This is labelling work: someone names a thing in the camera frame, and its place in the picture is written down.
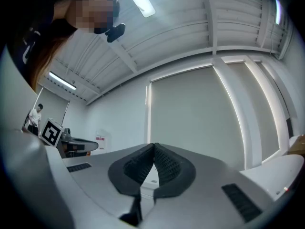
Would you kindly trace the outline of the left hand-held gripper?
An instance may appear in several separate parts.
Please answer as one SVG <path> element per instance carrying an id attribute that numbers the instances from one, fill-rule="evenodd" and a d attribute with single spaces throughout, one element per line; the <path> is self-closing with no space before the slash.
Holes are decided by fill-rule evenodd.
<path id="1" fill-rule="evenodd" d="M 81 138 L 71 138 L 69 128 L 64 128 L 61 124 L 52 118 L 48 118 L 41 139 L 49 146 L 55 147 L 61 157 L 66 157 L 68 151 L 94 151 L 99 145 L 97 142 L 89 141 Z"/>

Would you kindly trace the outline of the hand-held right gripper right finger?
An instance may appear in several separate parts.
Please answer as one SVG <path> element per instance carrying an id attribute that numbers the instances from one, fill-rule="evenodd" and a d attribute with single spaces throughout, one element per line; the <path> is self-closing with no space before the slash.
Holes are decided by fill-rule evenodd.
<path id="1" fill-rule="evenodd" d="M 225 162 L 156 143 L 154 223 L 248 223 L 273 200 Z"/>

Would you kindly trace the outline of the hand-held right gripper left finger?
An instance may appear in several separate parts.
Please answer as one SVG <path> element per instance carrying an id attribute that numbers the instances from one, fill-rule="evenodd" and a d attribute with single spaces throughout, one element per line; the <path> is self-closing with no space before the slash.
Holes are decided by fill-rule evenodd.
<path id="1" fill-rule="evenodd" d="M 72 178 L 95 204 L 115 218 L 144 218 L 155 205 L 154 145 L 63 160 Z"/>

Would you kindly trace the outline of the white sign with red label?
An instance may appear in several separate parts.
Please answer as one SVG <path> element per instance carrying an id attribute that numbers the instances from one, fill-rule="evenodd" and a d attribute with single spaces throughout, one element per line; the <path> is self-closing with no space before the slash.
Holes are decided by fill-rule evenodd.
<path id="1" fill-rule="evenodd" d="M 107 151 L 108 149 L 108 133 L 103 129 L 97 129 L 95 134 L 95 141 L 98 143 L 98 149 Z"/>

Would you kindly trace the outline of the grey roller blind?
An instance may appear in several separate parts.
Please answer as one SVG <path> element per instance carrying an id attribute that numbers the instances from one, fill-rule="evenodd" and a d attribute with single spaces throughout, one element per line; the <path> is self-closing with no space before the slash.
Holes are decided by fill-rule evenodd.
<path id="1" fill-rule="evenodd" d="M 262 143 L 262 160 L 266 160 L 278 149 L 278 135 L 269 102 L 255 76 L 243 62 L 230 63 L 252 101 Z"/>
<path id="2" fill-rule="evenodd" d="M 213 67 L 152 83 L 151 142 L 218 158 L 244 169 L 244 145 L 227 90 Z"/>

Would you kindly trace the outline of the cardboard box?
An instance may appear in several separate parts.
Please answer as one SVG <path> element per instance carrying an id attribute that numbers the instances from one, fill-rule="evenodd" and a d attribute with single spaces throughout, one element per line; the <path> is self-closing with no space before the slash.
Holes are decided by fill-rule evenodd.
<path id="1" fill-rule="evenodd" d="M 288 150 L 288 154 L 301 155 L 305 158 L 305 134 L 296 138 L 295 142 Z"/>

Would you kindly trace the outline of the person's dark shirt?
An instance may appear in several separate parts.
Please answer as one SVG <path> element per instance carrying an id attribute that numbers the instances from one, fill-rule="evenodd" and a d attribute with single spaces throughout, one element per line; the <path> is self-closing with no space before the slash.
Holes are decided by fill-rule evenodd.
<path id="1" fill-rule="evenodd" d="M 65 0 L 17 0 L 9 13 L 6 44 L 14 64 L 32 89 L 62 45 L 76 32 L 55 19 L 54 6 Z"/>

